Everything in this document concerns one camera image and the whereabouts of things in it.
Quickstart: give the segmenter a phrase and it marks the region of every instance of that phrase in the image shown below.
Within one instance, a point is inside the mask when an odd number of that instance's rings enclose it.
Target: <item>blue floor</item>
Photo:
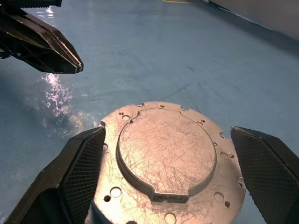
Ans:
[[[62,31],[85,69],[44,74],[0,60],[0,223],[71,136],[128,104],[181,104],[227,136],[231,126],[256,129],[299,155],[298,42],[200,0],[63,0],[28,11]],[[264,223],[248,194],[235,223]]]

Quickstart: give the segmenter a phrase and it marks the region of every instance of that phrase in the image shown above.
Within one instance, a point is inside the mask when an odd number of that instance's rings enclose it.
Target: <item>scratched metal surface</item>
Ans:
[[[232,142],[222,138],[222,130],[207,117],[159,101],[122,107],[103,121],[107,147],[94,203],[108,220],[163,224],[167,213],[177,224],[234,220],[245,197],[245,189],[237,184],[241,170]],[[111,193],[115,187],[121,190],[117,196]],[[161,197],[189,200],[157,203]]]
[[[296,149],[299,44],[205,2],[64,0],[30,9],[74,44],[85,70],[42,74],[0,61],[0,222],[67,139],[143,101],[199,110]],[[235,223],[263,223],[247,194]]]

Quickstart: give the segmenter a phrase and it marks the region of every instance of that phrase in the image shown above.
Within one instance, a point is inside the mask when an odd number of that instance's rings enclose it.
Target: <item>textured grip pad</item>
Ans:
[[[298,224],[299,158],[278,138],[233,127],[245,185],[266,223]]]
[[[99,127],[69,139],[5,224],[83,224],[98,185],[105,135]]]

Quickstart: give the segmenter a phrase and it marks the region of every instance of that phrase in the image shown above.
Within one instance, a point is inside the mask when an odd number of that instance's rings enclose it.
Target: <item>metal plate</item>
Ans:
[[[94,204],[113,224],[228,224],[245,189],[230,139],[208,118],[166,102],[103,119]]]

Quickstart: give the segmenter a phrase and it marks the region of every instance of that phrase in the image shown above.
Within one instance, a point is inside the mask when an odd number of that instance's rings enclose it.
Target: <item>circular metal plate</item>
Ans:
[[[180,105],[129,105],[104,118],[97,209],[113,224],[228,224],[245,189],[234,147]]]

